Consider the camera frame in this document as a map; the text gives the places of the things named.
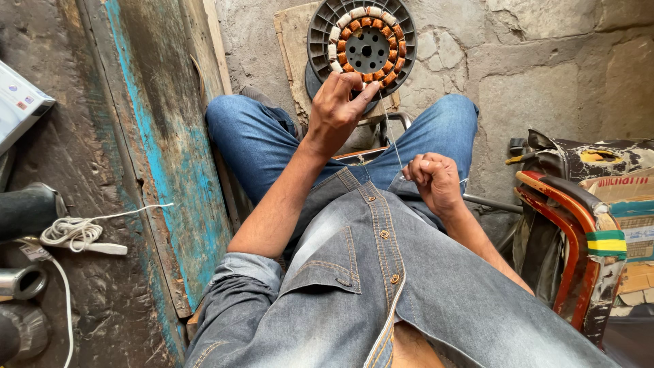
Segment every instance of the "rolled-up sleeve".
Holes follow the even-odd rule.
[[[198,332],[186,351],[187,365],[209,348],[233,351],[248,343],[277,298],[281,272],[273,259],[227,253],[204,290]]]

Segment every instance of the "leg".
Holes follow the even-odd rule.
[[[277,180],[299,145],[282,128],[282,120],[291,121],[282,109],[271,110],[240,95],[216,97],[207,109],[209,136],[254,205]],[[329,161],[316,184],[342,167],[338,161]]]
[[[468,177],[472,163],[472,142],[477,133],[478,108],[467,97],[448,94],[415,119],[396,144],[402,165],[415,155],[435,152],[452,158],[460,180]],[[373,184],[387,189],[400,170],[395,148],[391,146],[367,166]]]

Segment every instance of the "denim shirt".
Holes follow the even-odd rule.
[[[419,202],[399,174],[388,191],[346,168],[323,181],[283,280],[258,255],[228,253],[216,268],[186,366],[390,367],[399,317],[446,367],[617,367]]]

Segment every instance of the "stone floor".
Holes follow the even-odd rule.
[[[273,14],[306,2],[222,0],[220,15],[233,90],[256,86],[292,116]],[[400,87],[401,110],[416,117],[449,93],[479,106],[469,193],[518,203],[518,167],[504,160],[509,138],[527,128],[580,141],[654,137],[654,2],[405,3],[419,31],[419,62]],[[517,219],[471,208],[494,241]]]

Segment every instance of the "man's right hand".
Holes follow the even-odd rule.
[[[363,90],[350,101],[350,91]],[[356,73],[339,74],[333,71],[313,98],[309,131],[302,145],[325,161],[343,146],[361,118],[366,106],[379,90],[379,82],[364,90]]]
[[[405,179],[415,182],[422,200],[440,219],[468,210],[461,197],[456,162],[453,159],[437,153],[416,155],[404,166],[402,173]]]

